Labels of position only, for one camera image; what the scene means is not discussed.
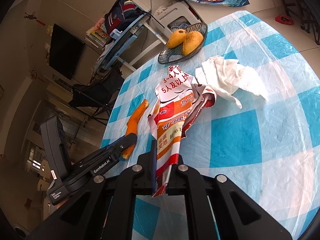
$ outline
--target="backpack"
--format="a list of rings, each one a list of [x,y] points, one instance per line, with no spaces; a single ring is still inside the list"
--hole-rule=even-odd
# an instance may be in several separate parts
[[[104,16],[107,33],[114,29],[124,31],[141,13],[135,11],[136,5],[131,0],[117,0]]]

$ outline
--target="plastic table cover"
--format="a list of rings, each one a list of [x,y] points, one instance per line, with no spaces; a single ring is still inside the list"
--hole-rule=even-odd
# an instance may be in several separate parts
[[[228,176],[297,239],[320,206],[320,81],[281,34],[247,11],[209,24],[204,47],[178,65],[195,76],[195,68],[215,55],[255,68],[268,101],[239,89],[234,94],[242,103],[239,109],[218,97],[181,140],[183,161],[201,174]],[[147,116],[167,66],[158,64],[156,56],[125,80],[101,146],[125,134],[130,115],[144,98],[150,106],[139,122],[131,158],[122,159],[106,176],[119,174],[150,150]],[[132,239],[188,239],[184,197],[138,196]]]

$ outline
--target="white label sticker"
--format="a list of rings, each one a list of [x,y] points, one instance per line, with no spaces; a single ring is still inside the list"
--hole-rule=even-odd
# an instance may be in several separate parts
[[[56,174],[54,173],[54,170],[51,171],[51,174],[52,174],[53,179],[57,179],[57,176],[56,176]]]

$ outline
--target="red and white paper packaging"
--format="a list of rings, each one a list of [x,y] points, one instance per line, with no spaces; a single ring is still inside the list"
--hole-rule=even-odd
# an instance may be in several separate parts
[[[198,84],[179,66],[168,70],[156,87],[157,102],[148,116],[151,134],[157,139],[157,189],[153,196],[165,192],[171,166],[178,163],[180,141],[186,137],[186,130],[202,108],[213,106],[217,98],[209,86]]]

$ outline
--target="crumpled paper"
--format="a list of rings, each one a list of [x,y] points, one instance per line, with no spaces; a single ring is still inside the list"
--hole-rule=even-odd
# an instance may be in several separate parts
[[[237,59],[224,59],[222,56],[210,57],[202,62],[202,68],[196,68],[196,78],[200,84],[210,86],[217,95],[235,102],[241,109],[241,102],[232,96],[238,88],[262,96],[266,101],[266,88],[254,70],[249,66],[238,64]]]
[[[156,181],[153,196],[162,195],[169,182],[171,166],[178,163],[181,139],[202,108],[213,106],[216,94],[207,85],[179,66],[169,67],[169,74],[157,85],[157,101],[149,116],[151,134],[157,139]]]

